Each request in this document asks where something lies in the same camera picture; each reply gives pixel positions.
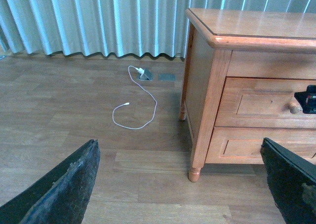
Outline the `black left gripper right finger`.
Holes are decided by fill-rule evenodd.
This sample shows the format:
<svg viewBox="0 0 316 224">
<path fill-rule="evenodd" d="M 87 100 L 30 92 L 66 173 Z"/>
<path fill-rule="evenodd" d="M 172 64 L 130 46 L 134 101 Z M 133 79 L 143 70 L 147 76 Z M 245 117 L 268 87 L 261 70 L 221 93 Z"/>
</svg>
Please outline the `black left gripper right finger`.
<svg viewBox="0 0 316 224">
<path fill-rule="evenodd" d="M 275 141 L 264 138 L 260 150 L 267 183 L 287 224 L 316 222 L 316 166 Z"/>
</svg>

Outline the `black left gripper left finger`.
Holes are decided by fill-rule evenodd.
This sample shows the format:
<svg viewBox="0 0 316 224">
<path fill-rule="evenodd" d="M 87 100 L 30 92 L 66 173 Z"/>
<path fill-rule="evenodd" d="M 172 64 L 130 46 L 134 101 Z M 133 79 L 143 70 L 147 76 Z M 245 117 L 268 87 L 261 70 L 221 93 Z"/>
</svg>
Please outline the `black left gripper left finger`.
<svg viewBox="0 0 316 224">
<path fill-rule="evenodd" d="M 0 208 L 2 224 L 80 224 L 100 162 L 98 141 L 89 140 Z"/>
</svg>

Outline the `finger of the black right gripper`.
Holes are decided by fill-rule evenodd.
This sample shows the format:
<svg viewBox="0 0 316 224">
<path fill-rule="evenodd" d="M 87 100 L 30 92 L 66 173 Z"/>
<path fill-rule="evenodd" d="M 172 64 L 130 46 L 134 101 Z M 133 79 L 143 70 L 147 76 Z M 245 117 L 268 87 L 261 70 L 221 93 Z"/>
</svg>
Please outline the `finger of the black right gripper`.
<svg viewBox="0 0 316 224">
<path fill-rule="evenodd" d="M 308 85 L 306 91 L 295 92 L 294 98 L 299 102 L 304 114 L 316 113 L 316 86 Z"/>
</svg>

